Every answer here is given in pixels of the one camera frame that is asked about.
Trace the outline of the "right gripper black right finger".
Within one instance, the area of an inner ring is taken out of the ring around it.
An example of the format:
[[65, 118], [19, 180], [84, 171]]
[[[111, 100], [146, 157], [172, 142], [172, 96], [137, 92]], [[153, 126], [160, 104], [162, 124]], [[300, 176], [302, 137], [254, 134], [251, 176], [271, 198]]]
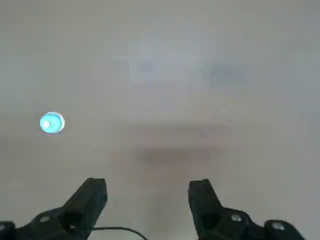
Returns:
[[208, 179], [190, 181], [188, 203], [199, 240], [304, 240], [289, 222], [267, 220], [263, 226], [237, 209], [222, 206]]

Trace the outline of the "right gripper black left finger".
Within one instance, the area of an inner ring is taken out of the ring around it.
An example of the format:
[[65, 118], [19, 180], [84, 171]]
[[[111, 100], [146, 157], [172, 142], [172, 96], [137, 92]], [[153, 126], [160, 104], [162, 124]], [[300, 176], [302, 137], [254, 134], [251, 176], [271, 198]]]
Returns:
[[30, 223], [16, 227], [0, 222], [2, 240], [87, 240], [108, 200], [103, 178], [88, 178], [61, 207], [38, 214]]

